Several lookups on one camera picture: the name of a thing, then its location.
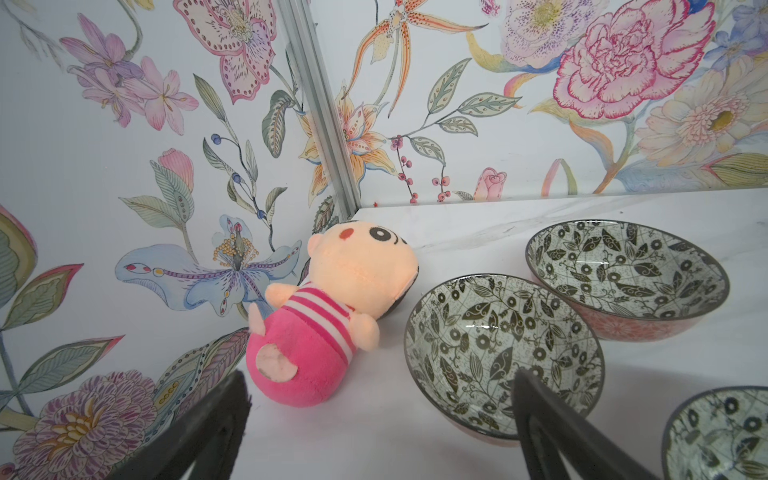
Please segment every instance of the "plush doll eye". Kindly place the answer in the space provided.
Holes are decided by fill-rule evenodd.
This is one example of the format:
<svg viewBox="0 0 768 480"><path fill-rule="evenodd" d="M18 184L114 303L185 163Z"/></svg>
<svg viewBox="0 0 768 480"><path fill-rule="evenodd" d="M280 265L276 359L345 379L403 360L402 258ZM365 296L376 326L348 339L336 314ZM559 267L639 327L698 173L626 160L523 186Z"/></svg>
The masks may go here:
<svg viewBox="0 0 768 480"><path fill-rule="evenodd" d="M392 238L392 234L381 227L372 227L369 231L371 237L377 239L379 242L386 242Z"/></svg>

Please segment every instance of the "ceramic bowl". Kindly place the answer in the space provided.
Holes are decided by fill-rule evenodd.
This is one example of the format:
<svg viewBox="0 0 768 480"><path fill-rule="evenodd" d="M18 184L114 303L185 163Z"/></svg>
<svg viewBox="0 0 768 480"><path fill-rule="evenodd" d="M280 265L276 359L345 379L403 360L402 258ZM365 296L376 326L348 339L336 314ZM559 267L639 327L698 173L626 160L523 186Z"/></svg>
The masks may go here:
<svg viewBox="0 0 768 480"><path fill-rule="evenodd" d="M768 478L768 387L688 399L667 422L661 461L666 480Z"/></svg>
<svg viewBox="0 0 768 480"><path fill-rule="evenodd" d="M697 323L728 297L728 276L707 252L655 228L575 220L538 232L525 259L602 339L647 342Z"/></svg>
<svg viewBox="0 0 768 480"><path fill-rule="evenodd" d="M531 370L582 415L603 389L603 352L589 326L556 295L514 276L463 276L430 290L411 312L405 349L424 396L490 443L518 439L517 369Z"/></svg>

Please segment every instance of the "pink plush doll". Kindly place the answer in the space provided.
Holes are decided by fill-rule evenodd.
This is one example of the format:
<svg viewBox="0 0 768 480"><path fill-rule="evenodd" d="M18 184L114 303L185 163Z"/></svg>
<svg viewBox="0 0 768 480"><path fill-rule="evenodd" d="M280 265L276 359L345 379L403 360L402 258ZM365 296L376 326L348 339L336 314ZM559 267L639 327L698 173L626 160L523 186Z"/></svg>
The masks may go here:
<svg viewBox="0 0 768 480"><path fill-rule="evenodd" d="M273 283L266 320L249 308L246 361L251 378L275 402L314 406L336 391L355 351L379 345L376 320L406 294L416 255L391 230L341 223L310 238L309 282Z"/></svg>

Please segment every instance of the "bowl rim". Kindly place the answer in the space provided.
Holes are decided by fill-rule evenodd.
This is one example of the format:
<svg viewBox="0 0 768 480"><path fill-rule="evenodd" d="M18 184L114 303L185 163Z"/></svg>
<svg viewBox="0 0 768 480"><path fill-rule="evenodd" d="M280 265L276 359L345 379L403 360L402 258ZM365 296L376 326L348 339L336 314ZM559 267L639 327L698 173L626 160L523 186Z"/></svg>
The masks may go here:
<svg viewBox="0 0 768 480"><path fill-rule="evenodd" d="M503 277L506 277L506 278L513 278L515 280L520 280L523 283L529 283L530 285L532 285L535 288L539 288L539 289L542 289L542 290L548 290L548 289L545 289L543 286L538 285L537 283L531 282L530 280L526 280L525 278L521 278L519 276L508 275L506 273L470 273L468 275L460 275L460 276L457 276L457 277L454 277L454 278L442 281L441 283L438 283L437 285L435 285L434 287L429 289L426 293L424 293L421 296L421 298L419 298L419 301L416 302L416 305L419 305L422 302L422 300L424 300L430 293L434 292L435 289L438 288L439 286L445 285L446 283L453 282L455 280L461 280L461 279L472 278L472 277L477 277L477 276L503 276ZM422 395L425 396L427 398L427 400L429 400L429 402L432 403L432 405L435 406L435 408L437 408L437 410L440 413L442 413L443 415L447 416L453 422L456 422L459 425L464 426L464 427L466 427L466 428L468 428L468 429L470 429L470 430L472 430L474 432L477 432L477 433L479 433L481 435L485 435L485 436L488 436L488 437L491 437L491 438L494 438L494 439L520 440L520 435L517 435L517 434L509 435L507 433L501 433L501 432L499 432L498 434L489 433L489 432L487 432L485 430L480 429L476 425L473 425L473 424L471 424L469 422L464 421L463 419L460 419L458 416L453 415L453 413L447 412L445 409L443 409L425 391L425 389L422 387L422 385L417 380L416 376L413 374L413 368L411 367L411 360L408 357L408 347L407 347L407 342L408 342L408 324L411 323L411 320L412 320L413 315L414 315L414 311L416 310L416 305L414 305L413 308L411 309L411 313L408 315L408 320L406 321L406 328L405 328L405 331L403 332L403 335L402 335L402 351L403 351L403 354L405 355L405 358L406 358L406 365L408 366L408 372L411 374L411 378L413 379L413 382L416 384L417 387L419 387L419 390L421 391ZM598 387L598 392L595 394L594 400L593 400L592 404L590 406L588 406L587 409L584 410L583 413L580 414L582 417L586 417L587 415L589 415L592 412L594 407L597 405L598 400L600 400L601 395L603 394L603 388L605 387L605 355L603 354L603 347L600 344L600 338L594 332L594 330L592 329L590 324L581 316L581 314L579 312L576 311L575 308L573 308L570 305L568 305L568 308L573 310L573 312L576 315L576 317L578 317L578 319L580 319L582 321L582 323L587 327L587 330L589 331L589 333L592 334L592 338L594 338L594 341L595 341L595 343L597 345L598 355L600 356L600 360L602 361L602 366L603 366L603 368L601 369L601 374L600 374L600 386Z"/></svg>
<svg viewBox="0 0 768 480"><path fill-rule="evenodd" d="M672 441L670 440L670 436L668 435L670 432L670 429L672 428L672 424L675 420L677 420L680 417L680 414L685 410L688 406L690 406L691 403L696 402L698 399L712 395L713 393L718 392L725 392L725 391L743 391L743 390L764 390L768 391L768 386L757 386L757 385L742 385L742 386L723 386L718 387L716 389L709 389L705 390L701 393L697 393L696 395L690 397L687 400L684 400L680 405L677 406L677 408L672 412L669 419L667 419L667 423L664 425L664 437L661 439L661 470L664 473L664 480L671 480L671 477L669 475L668 465L667 465L667 452L672 447Z"/></svg>
<svg viewBox="0 0 768 480"><path fill-rule="evenodd" d="M705 310L705 311L703 311L703 312L701 312L701 313L697 313L697 314L695 314L695 315L691 315L691 314L689 314L689 315L686 315L686 316L676 316L676 317L674 317L674 318L670 318L670 319L661 319L661 318L652 318L652 319L651 319L651 318L646 318L646 317L641 317L641 316L625 316L625 315L621 315L621 314L619 314L619 313L608 312L608 311L606 311L606 310L603 310L603 309L601 309L601 308L597 308L597 307L595 307L595 306L592 306L592 305L588 305L588 304L586 304L586 303L584 303L584 302L580 302L580 301L578 301L578 300L576 300L576 299L574 299L574 298L572 298L572 297L570 297L570 296L564 296L562 293L559 293L558 291L556 291L556 290L555 290L555 288L551 287L551 286L550 286L550 285L549 285L547 282L545 282L545 281L544 281L544 280L543 280L543 279L542 279L542 278L541 278L541 277L538 275L538 272L536 271L536 269L534 268L534 266L533 266L533 265L531 265L531 258L528 256L528 248L529 248L529 247L531 246L531 244L533 243L533 240L534 240L534 239L535 239L535 238L536 238L536 237L537 237L537 236L538 236L538 235L539 235L541 232L544 232L545 230L549 230L549 229L551 229L551 228L557 227L558 225L565 225L565 224L570 224L570 223L578 223L578 222L585 222L585 223L586 223L586 222L613 222L613 223L623 223L623 224L632 223L633 225L637 225L638 227L644 227L644 228L648 228L648 229L651 229L651 230L656 230L656 231L657 231L657 232L659 232L659 233L663 233L664 235L669 235L670 237L673 237L673 238L676 238L676 239L678 239L678 240L680 240L680 241L683 241L683 242L685 242L685 243L687 243L687 244L691 245L691 246L692 246L693 248L695 248L696 250L699 250L700 252L703 252L703 253L705 253L706 255L708 255L708 257L712 259L712 261L714 262L714 264L715 264L715 265L717 265L717 269L720 271L720 274L723 276L723 280L725 281L725 290L724 290L724 292L725 292L725 295L723 295L723 297L722 297L722 299L720 300L720 302L718 302L718 303L714 304L714 305L713 305L711 308L709 308L708 310ZM541 282L541 285L542 285L544 288L546 288L547 290L551 291L552 293L554 293L555 295L559 296L560 298L562 298L563 300L565 300L565 301L567 301L567 302L573 302L573 303L576 303L576 304L578 304L578 305L580 305L580 306L583 306L583 307L585 307L585 308L588 308L588 309L590 309L590 310L593 310L593 311L595 311L595 312L604 313L604 314L606 314L606 315L617 316L617 317L619 317L619 318L632 319L632 320L641 320L641 321L645 321L645 322L676 322L676 321L678 321L678 320L687 320L687 319L697 318L697 317L700 317L700 316L704 316L704 315L707 315L708 313L712 313L714 310L717 310L718 308L720 308L720 307L721 307L721 306L722 306L722 305L725 303L725 301L726 301L726 300L728 300L728 296L730 295L730 279L728 278L728 274L726 273L726 271L725 271L725 269L723 268L723 266L722 266L722 265L720 265L720 262L718 262L718 261L717 261L717 259L715 259L715 257L712 257L712 255L710 255L710 254L709 254L709 253L708 253L706 250L704 250L703 248L700 248L698 245L695 245L695 244L693 244L693 243L689 242L688 240L685 240L685 239L684 239L684 238L682 238L682 237L679 237L679 236L677 236L677 235L674 235L674 234L672 234L672 233L669 233L669 232L667 232L666 230L662 230L662 229L660 229L660 228L656 228L656 227L649 227L648 225L643 225L642 223L630 222L630 221L626 221L626 220L610 220L610 219L601 219L601 218L588 218L588 219L578 219L578 220L566 220L566 221L564 221L564 222L553 223L552 225L550 225L550 226L548 226L548 227L544 227L544 228L542 228L541 230L539 230L538 232L536 232L536 233L534 233L534 234L533 234L533 237L531 237L531 239L530 239L530 240L528 240L528 242L525 244L525 252L523 252L523 256L525 257L525 262L527 263L527 265L528 265L528 268L529 268L529 270L531 271L531 273L533 273L533 275L536 277L536 280L538 280L539 282Z"/></svg>

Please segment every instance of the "orange orchid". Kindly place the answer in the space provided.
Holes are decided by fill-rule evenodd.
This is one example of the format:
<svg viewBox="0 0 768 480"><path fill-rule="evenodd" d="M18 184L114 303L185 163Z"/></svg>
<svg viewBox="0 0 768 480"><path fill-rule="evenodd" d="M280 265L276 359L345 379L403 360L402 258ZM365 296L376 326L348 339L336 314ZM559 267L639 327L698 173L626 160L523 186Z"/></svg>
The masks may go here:
<svg viewBox="0 0 768 480"><path fill-rule="evenodd" d="M408 70L411 66L411 34L410 27L429 28L431 30L439 30L444 33L459 33L462 31L472 31L478 28L483 28L485 25L479 25L477 27L466 27L459 25L443 18L435 17L433 15L427 15L426 13L416 12L415 10L424 5L427 0L395 0L395 8L389 13L389 17L382 20L373 30L369 31L365 38L360 42L360 46L357 48L357 56L355 57L355 67L352 72L352 80L349 83L349 89L352 90L352 86L357 80L357 75L360 73L360 66L362 65L362 56L366 53L366 50L373 45L373 58L371 63L379 61L386 57L389 51L389 45L395 40L397 41L395 46L395 57L392 59L392 71L394 71L395 60L397 59L397 44L402 44L402 61L400 62L400 86L395 96L395 101L392 106L389 107L389 114L395 109L403 87L406 85L406 79L408 78ZM383 97L389 86L389 81L386 82L384 91L379 96L379 100Z"/></svg>

